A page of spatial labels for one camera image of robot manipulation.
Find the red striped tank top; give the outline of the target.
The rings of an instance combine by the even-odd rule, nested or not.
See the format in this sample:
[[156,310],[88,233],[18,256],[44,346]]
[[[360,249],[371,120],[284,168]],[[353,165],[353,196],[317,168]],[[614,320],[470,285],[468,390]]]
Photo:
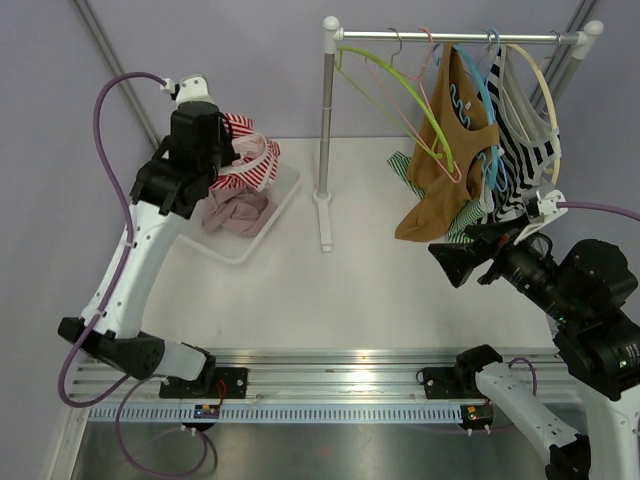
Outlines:
[[223,167],[211,190],[251,188],[262,191],[271,186],[278,174],[280,145],[254,129],[253,119],[226,113],[232,146],[239,158]]

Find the green striped tank top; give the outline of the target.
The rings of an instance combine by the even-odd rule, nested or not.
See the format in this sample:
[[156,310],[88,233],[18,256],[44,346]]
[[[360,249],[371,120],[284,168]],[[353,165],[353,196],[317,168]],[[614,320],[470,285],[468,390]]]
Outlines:
[[[402,152],[396,151],[387,159],[388,166],[400,179],[410,188],[410,190],[422,200],[425,196],[425,190],[414,186],[408,179],[407,173],[410,164],[410,158]],[[449,225],[446,232],[446,238],[449,242],[469,243],[470,237],[465,233],[465,229],[470,225],[480,223],[487,215],[486,208],[492,206],[491,200],[484,197],[485,192],[476,200],[468,201],[462,209],[456,214]]]

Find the pink tank top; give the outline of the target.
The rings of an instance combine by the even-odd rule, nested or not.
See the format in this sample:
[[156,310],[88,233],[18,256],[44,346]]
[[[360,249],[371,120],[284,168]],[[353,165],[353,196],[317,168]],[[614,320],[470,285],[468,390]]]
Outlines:
[[267,194],[249,188],[214,190],[205,201],[201,226],[208,233],[223,229],[251,238],[260,233],[277,207]]

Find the brown tank top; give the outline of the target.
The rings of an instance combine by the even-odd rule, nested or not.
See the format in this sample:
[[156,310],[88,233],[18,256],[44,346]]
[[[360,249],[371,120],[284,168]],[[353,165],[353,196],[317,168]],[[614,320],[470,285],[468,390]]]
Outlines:
[[499,130],[487,116],[468,78],[461,52],[452,44],[443,47],[431,108],[451,152],[454,171],[448,171],[444,155],[436,160],[417,146],[411,156],[406,179],[424,191],[424,197],[409,211],[395,230],[398,240],[428,242],[446,234],[458,213],[480,198],[483,160],[492,157],[499,143]]

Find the green hanger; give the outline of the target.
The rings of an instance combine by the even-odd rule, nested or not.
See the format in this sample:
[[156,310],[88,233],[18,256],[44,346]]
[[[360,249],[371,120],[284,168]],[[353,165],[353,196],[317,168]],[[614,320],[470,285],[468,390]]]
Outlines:
[[[429,103],[428,97],[424,91],[424,87],[422,84],[422,79],[424,76],[424,69],[426,68],[426,64],[429,61],[429,57],[425,60],[422,70],[416,77],[407,76],[400,71],[398,71],[391,63],[387,63],[382,60],[375,54],[352,46],[337,46],[338,58],[334,61],[334,68],[345,78],[347,79],[361,94],[363,94],[372,104],[374,104],[384,115],[386,115],[389,119],[391,119],[397,126],[401,128],[406,134],[408,134],[416,143],[418,147],[420,147],[424,152],[426,152],[429,156],[431,156],[438,164],[438,166],[446,173],[448,178],[457,183],[461,180],[461,173],[455,160],[453,159],[453,154],[450,148],[450,145],[446,139],[445,134],[443,133],[438,121],[435,118],[435,115],[432,111],[431,105]],[[386,97],[391,101],[391,103],[396,108],[397,112],[402,117],[404,123],[409,127],[409,130],[405,128],[405,126],[400,123],[386,108],[380,104],[376,99],[374,99],[371,95],[369,95],[358,83],[356,83],[349,75],[347,75],[342,68],[343,63],[343,55],[345,52],[350,52],[356,55],[359,55],[364,58],[365,65],[367,70],[369,71],[372,78],[377,82],[379,88],[385,92]],[[408,117],[403,113],[401,108],[398,106],[394,98],[391,94],[386,90],[385,85],[374,75],[373,71],[369,68],[368,61],[373,62],[379,68],[385,70],[391,77],[398,81],[398,83],[413,97],[416,101],[417,105],[423,111],[425,118],[428,123],[431,125],[434,133],[435,139],[433,140],[432,146],[428,147],[426,141],[422,138],[421,134],[418,130],[413,126]]]

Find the pink hanger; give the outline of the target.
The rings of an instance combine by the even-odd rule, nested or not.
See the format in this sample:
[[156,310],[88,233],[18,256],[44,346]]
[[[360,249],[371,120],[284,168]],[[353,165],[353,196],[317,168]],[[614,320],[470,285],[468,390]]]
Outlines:
[[[435,42],[433,40],[432,34],[428,29],[422,29],[422,32],[427,35],[431,47],[418,73],[414,76],[411,76],[397,70],[394,67],[394,59],[402,52],[403,49],[403,39],[397,29],[390,27],[389,31],[394,33],[399,45],[398,50],[391,55],[390,60],[388,62],[384,62],[382,60],[377,61],[372,56],[366,56],[364,58],[365,66],[368,73],[375,81],[379,89],[383,92],[385,98],[394,107],[397,115],[391,114],[385,107],[381,107],[381,111],[389,118],[391,118],[392,121],[396,123],[405,133],[407,133],[409,137],[415,141],[420,150],[427,153],[437,163],[438,167],[451,182],[459,183],[462,180],[462,173],[453,158],[451,147],[448,143],[448,140],[446,139],[446,135],[444,134],[442,127],[436,119],[423,84],[424,74],[426,73],[427,66],[435,50]],[[380,70],[380,72],[385,72],[390,78],[395,80],[398,85],[402,87],[415,101],[416,105],[424,114],[427,123],[432,127],[432,130],[435,134],[435,138],[431,141],[431,143],[428,143],[420,134],[419,129],[412,123],[407,114],[402,110],[402,108],[394,98],[392,92],[387,88],[387,85],[382,80],[382,78],[378,74],[376,74],[375,70],[369,64],[369,62],[373,62]]]

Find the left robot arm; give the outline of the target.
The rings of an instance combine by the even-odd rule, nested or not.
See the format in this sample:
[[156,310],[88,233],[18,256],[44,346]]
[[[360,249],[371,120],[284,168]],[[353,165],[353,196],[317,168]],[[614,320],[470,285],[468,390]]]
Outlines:
[[138,171],[126,226],[91,303],[58,327],[64,340],[137,380],[180,379],[195,398],[215,388],[215,359],[204,350],[142,330],[142,317],[166,255],[207,197],[221,167],[237,159],[232,128],[210,99],[177,103],[170,133]]

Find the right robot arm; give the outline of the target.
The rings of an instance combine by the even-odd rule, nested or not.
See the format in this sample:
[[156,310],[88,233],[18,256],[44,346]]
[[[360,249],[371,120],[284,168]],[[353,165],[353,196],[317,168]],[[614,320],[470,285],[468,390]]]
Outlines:
[[526,221],[468,228],[468,243],[428,250],[454,287],[488,263],[481,285],[504,279],[557,324],[553,342],[576,381],[588,431],[559,420],[484,344],[450,367],[425,367],[428,398],[459,394],[497,406],[536,450],[549,479],[639,476],[639,327],[622,310],[638,286],[621,250],[595,239],[577,242],[561,262],[520,239]]

